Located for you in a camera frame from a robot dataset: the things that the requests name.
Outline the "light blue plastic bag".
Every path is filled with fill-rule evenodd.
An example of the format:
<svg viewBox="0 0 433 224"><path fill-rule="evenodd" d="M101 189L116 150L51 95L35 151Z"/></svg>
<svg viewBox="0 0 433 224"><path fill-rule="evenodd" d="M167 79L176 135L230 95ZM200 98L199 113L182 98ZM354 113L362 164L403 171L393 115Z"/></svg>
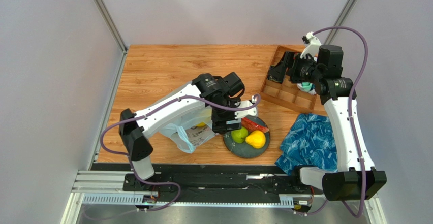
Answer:
<svg viewBox="0 0 433 224"><path fill-rule="evenodd" d="M179 150L193 153L198 146L215 137L211 113L210 108L190 112L164 126L159 133L172 140ZM206 126L196 127L202 122L206 123Z"/></svg>

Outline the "wooden compartment tray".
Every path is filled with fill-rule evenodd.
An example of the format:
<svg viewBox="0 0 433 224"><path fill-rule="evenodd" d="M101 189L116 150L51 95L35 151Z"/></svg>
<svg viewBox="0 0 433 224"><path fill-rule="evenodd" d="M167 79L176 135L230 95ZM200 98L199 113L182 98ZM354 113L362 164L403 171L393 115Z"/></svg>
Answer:
<svg viewBox="0 0 433 224"><path fill-rule="evenodd" d="M267 76L265 76L260 95L263 100L298 113L327 115L318 95L311 95L301 91L296 84L289 82L287 76L282 83L268 80Z"/></svg>

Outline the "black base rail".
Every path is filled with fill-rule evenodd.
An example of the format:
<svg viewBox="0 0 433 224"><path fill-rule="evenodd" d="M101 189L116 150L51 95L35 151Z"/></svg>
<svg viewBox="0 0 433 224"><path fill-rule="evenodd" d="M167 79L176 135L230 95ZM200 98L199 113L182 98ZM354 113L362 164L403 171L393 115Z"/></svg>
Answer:
<svg viewBox="0 0 433 224"><path fill-rule="evenodd" d="M281 195L309 200L319 197L317 188L297 184L277 166L271 165L182 165L154 164L155 174L141 183L126 163L95 163L92 171L122 171L120 189L126 192L147 191L159 202L176 198L176 203L253 203L273 204Z"/></svg>

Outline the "yellow fake lemon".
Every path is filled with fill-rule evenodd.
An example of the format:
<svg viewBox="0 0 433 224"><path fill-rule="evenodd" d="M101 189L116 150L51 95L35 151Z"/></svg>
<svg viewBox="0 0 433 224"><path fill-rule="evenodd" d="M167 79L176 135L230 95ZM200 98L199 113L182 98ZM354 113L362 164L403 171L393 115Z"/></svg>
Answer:
<svg viewBox="0 0 433 224"><path fill-rule="evenodd" d="M204 122L199 123L199 124L196 125L196 127L204 127L204 126L206 126L206 123L204 123Z"/></svg>

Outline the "dark blue ceramic plate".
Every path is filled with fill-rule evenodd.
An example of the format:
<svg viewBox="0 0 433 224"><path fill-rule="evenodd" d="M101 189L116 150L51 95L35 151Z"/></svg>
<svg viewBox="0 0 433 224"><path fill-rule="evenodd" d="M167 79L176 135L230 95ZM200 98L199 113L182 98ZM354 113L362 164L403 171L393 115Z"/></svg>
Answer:
<svg viewBox="0 0 433 224"><path fill-rule="evenodd" d="M223 135L224 145L227 150L231 152L233 155L240 158L256 158L262 155L268 148L270 144L270 132L265 133L266 136L266 144L261 149L255 149L245 141L243 143L235 143L231 138L231 131L225 133Z"/></svg>

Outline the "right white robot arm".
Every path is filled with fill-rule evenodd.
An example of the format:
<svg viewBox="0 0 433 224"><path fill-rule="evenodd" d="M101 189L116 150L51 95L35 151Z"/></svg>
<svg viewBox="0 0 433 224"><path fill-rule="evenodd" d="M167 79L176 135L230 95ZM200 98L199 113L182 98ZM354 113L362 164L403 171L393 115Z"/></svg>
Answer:
<svg viewBox="0 0 433 224"><path fill-rule="evenodd" d="M387 182L365 146L357 117L356 93L342 76L343 50L322 45L311 54L285 51L268 77L288 83L312 83L326 116L300 114L280 145L276 165L297 178L297 185L321 189L330 201L368 200Z"/></svg>

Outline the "blue patterned cloth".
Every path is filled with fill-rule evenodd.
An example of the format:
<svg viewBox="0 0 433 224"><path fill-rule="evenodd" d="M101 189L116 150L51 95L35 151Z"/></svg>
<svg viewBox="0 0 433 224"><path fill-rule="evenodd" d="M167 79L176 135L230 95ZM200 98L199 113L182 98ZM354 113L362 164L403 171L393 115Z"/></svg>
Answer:
<svg viewBox="0 0 433 224"><path fill-rule="evenodd" d="M303 165L337 171L337 149L327 116L299 114L282 140L280 151L275 165L287 175Z"/></svg>

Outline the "yellow fake pear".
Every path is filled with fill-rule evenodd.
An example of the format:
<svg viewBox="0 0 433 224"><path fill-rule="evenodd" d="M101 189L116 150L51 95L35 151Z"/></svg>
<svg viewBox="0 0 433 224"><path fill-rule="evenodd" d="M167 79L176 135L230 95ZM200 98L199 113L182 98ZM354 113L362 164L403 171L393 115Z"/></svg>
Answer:
<svg viewBox="0 0 433 224"><path fill-rule="evenodd" d="M266 144L266 136L262 131L256 130L245 138L245 142L255 149L261 149Z"/></svg>

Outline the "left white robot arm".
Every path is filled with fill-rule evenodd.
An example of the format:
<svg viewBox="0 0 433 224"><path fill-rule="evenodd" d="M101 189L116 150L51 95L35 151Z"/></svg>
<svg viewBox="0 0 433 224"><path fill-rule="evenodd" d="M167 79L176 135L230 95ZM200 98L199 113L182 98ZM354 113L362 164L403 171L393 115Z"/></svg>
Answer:
<svg viewBox="0 0 433 224"><path fill-rule="evenodd" d="M260 98L242 101L244 91L235 72L224 77L204 73L146 109L123 110L119 135L139 178L154 175L149 141L154 134L164 134L181 150L192 151L216 134L239 129L242 118L256 116Z"/></svg>

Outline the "green fake pear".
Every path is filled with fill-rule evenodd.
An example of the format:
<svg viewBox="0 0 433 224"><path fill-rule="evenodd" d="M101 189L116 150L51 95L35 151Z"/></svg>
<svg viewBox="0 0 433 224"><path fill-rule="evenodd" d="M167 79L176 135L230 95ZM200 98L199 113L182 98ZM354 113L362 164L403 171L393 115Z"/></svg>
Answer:
<svg viewBox="0 0 433 224"><path fill-rule="evenodd" d="M231 131L231 138L235 143L243 143L246 137L249 135L249 132L246 128L241 127L238 130Z"/></svg>

